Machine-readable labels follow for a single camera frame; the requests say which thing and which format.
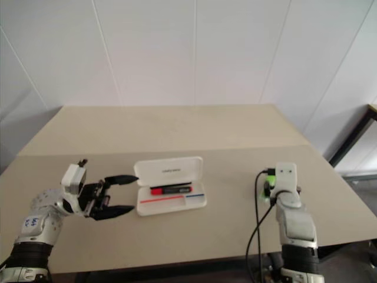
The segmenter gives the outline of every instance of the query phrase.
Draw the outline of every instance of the tabletop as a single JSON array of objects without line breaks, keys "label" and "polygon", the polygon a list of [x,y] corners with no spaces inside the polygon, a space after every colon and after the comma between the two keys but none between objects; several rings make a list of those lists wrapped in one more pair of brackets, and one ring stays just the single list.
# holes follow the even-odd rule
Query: tabletop
[{"label": "tabletop", "polygon": [[[2,257],[10,253],[31,199],[58,187],[70,163],[87,158],[87,181],[94,182],[132,174],[139,160],[184,156],[204,160],[205,208],[145,217],[133,210],[98,222],[68,217],[50,257],[51,271],[244,255],[256,224],[254,179],[277,161],[297,164],[301,197],[315,221],[319,245],[377,236],[375,215],[273,106],[67,107],[0,176]],[[115,186],[111,204],[135,205],[137,190],[135,183]],[[261,204],[261,214],[267,208]],[[275,210],[261,229],[262,251],[279,251]]]}]

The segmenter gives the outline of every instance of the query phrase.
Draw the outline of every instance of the white wall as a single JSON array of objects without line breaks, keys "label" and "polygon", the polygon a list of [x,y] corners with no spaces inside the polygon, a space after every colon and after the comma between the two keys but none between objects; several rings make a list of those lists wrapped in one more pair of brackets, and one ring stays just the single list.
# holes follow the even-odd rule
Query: white wall
[{"label": "white wall", "polygon": [[62,105],[275,103],[329,156],[377,100],[373,0],[0,3],[0,170]]}]

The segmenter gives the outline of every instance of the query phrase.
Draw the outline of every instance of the metal frame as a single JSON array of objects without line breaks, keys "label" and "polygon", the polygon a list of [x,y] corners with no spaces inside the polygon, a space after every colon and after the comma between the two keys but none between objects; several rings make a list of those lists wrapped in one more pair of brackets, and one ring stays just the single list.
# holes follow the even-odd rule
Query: metal frame
[{"label": "metal frame", "polygon": [[329,163],[332,167],[338,165],[338,163],[345,157],[347,152],[355,145],[355,143],[374,121],[377,121],[377,110],[373,106],[369,105],[368,110],[361,118],[360,122],[356,125],[356,127],[348,135],[347,139],[330,159]]}]

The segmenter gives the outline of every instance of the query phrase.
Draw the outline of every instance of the black cable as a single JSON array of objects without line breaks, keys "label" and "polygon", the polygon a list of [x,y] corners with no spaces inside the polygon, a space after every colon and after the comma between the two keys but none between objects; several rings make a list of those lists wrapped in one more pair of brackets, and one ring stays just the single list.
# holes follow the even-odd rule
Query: black cable
[{"label": "black cable", "polygon": [[[259,211],[258,211],[258,178],[260,175],[267,173],[266,170],[261,171],[258,173],[258,175],[255,178],[255,184],[254,184],[254,201],[255,201],[255,217],[256,217],[256,223],[259,223]],[[262,264],[262,253],[261,253],[261,246],[260,246],[260,231],[259,227],[257,227],[257,236],[258,236],[258,264],[259,264],[259,272],[260,272],[260,279],[261,283],[263,283],[263,264]]]},{"label": "black cable", "polygon": [[246,268],[247,268],[247,272],[249,273],[249,276],[250,276],[250,279],[253,281],[253,283],[256,283],[256,281],[254,280],[254,277],[253,277],[253,272],[249,266],[249,249],[250,249],[250,244],[252,243],[252,240],[255,236],[255,233],[258,231],[259,229],[259,226],[262,224],[262,222],[264,221],[264,219],[267,217],[267,215],[270,213],[271,209],[274,207],[274,204],[272,204],[270,206],[270,208],[268,208],[267,212],[263,215],[262,219],[260,220],[260,222],[258,222],[257,226],[255,227],[250,239],[249,239],[249,243],[247,243],[247,248],[246,248]]},{"label": "black cable", "polygon": [[8,261],[9,258],[3,261],[2,264],[0,264],[0,270],[6,265],[6,262]]}]

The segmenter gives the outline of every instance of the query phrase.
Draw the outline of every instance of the beige table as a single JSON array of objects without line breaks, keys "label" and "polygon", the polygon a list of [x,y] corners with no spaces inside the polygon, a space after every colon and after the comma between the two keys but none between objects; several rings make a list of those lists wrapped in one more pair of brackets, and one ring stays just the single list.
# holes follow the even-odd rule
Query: beige table
[{"label": "beige table", "polygon": [[[0,176],[3,258],[31,199],[59,187],[70,163],[86,157],[92,182],[133,173],[138,160],[180,156],[203,157],[205,208],[148,217],[132,211],[102,222],[66,218],[51,255],[52,272],[243,255],[256,224],[255,176],[277,161],[297,163],[302,199],[316,223],[319,245],[377,238],[374,214],[271,105],[64,107]],[[115,187],[111,202],[135,205],[137,190],[136,184]],[[262,226],[263,252],[280,250],[274,214]]]}]

